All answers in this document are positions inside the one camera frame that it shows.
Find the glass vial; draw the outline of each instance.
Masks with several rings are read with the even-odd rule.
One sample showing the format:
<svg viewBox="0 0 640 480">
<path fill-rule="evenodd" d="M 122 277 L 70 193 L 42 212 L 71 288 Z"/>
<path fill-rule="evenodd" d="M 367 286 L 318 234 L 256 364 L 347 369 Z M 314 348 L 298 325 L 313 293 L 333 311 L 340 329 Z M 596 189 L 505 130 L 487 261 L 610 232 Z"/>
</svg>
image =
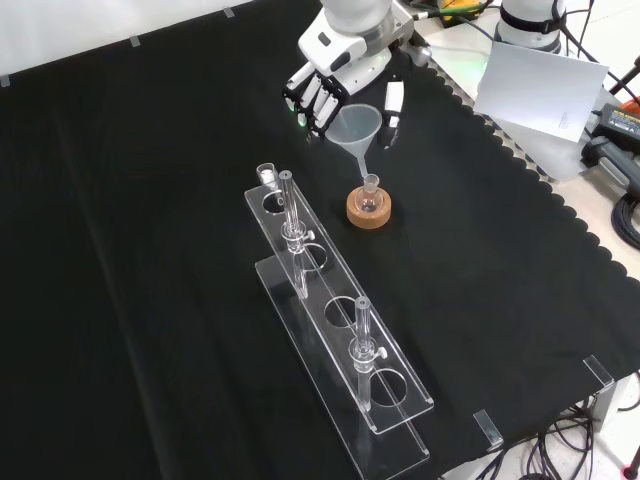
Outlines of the glass vial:
<svg viewBox="0 0 640 480">
<path fill-rule="evenodd" d="M 373 213 L 382 208 L 384 196 L 378 189 L 380 178 L 373 173 L 363 178 L 364 185 L 356 193 L 356 208 L 365 213 Z"/>
</svg>

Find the test tube rack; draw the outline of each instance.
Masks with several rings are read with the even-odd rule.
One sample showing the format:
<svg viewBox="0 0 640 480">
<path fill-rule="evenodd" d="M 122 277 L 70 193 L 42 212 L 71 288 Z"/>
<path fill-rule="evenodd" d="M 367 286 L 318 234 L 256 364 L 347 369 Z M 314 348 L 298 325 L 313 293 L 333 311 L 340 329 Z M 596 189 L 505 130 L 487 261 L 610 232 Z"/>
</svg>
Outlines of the test tube rack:
<svg viewBox="0 0 640 480">
<path fill-rule="evenodd" d="M 293 181 L 273 164 L 245 192 L 274 255 L 256 270 L 361 478 L 429 458 L 415 418 L 433 400 Z"/>
</svg>

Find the black tablecloth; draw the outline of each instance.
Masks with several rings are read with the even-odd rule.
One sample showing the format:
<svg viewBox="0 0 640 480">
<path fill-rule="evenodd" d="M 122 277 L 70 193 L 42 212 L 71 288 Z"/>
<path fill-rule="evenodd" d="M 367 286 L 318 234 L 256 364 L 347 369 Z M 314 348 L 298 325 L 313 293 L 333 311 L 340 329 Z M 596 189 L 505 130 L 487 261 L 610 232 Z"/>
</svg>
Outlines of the black tablecloth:
<svg viewBox="0 0 640 480">
<path fill-rule="evenodd" d="M 345 216 L 355 162 L 309 142 L 280 98 L 318 5 L 234 11 L 0 91 L 16 463 L 44 456 L 66 478 L 76 462 L 84 478 L 355 477 L 255 274 L 270 251 L 243 192 L 263 162 L 293 172 L 436 402 L 417 421 L 431 460 L 407 478 L 482 455 L 478 410 L 513 441 L 598 390 L 589 355 L 616 379 L 640 368 L 638 282 L 434 71 L 394 58 L 400 138 L 368 155 L 393 216 L 360 231 Z M 359 100 L 382 108 L 384 88 Z"/>
</svg>

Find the tape strip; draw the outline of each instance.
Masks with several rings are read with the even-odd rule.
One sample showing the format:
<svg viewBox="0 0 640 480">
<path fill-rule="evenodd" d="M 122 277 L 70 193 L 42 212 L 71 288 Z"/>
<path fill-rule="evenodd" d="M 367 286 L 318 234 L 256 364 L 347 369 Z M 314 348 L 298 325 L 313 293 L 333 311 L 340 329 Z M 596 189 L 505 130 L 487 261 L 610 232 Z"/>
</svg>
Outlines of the tape strip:
<svg viewBox="0 0 640 480">
<path fill-rule="evenodd" d="M 489 450 L 504 443 L 502 435 L 491 420 L 491 417 L 487 414 L 486 410 L 480 410 L 479 412 L 474 413 L 473 418 L 476 419 L 478 426 L 487 437 L 487 440 L 489 440 L 489 444 L 491 445 Z"/>
<path fill-rule="evenodd" d="M 591 373 L 593 373 L 593 375 L 602 384 L 603 390 L 613 385 L 613 377 L 609 375 L 609 372 L 607 372 L 607 370 L 602 366 L 602 364 L 594 355 L 591 355 L 589 358 L 585 358 L 583 362 L 587 366 L 587 368 L 591 370 Z"/>
</svg>

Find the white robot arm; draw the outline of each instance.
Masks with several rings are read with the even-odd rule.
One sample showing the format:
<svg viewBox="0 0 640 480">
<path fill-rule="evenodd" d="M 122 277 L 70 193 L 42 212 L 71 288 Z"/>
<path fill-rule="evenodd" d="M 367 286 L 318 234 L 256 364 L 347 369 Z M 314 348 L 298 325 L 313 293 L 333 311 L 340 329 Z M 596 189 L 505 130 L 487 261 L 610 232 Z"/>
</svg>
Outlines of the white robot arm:
<svg viewBox="0 0 640 480">
<path fill-rule="evenodd" d="M 445 14 L 445 10 L 428 8 L 411 15 L 400 0 L 321 1 L 324 8 L 298 41 L 308 62 L 283 90 L 300 125 L 308 125 L 317 136 L 324 135 L 351 95 L 384 71 L 394 49 L 401 48 L 416 65 L 424 65 L 430 50 L 414 31 L 414 20 Z M 479 2 L 478 8 L 484 9 L 487 3 Z M 560 31 L 554 10 L 564 15 L 565 0 L 503 0 L 495 39 L 558 53 Z M 387 90 L 387 137 L 389 128 L 397 128 L 402 108 L 404 90 L 398 82 L 394 79 Z"/>
<path fill-rule="evenodd" d="M 392 50 L 416 39 L 412 16 L 395 0 L 322 3 L 324 8 L 298 42 L 308 63 L 283 91 L 298 122 L 308 123 L 319 136 L 348 98 L 384 71 Z"/>
</svg>

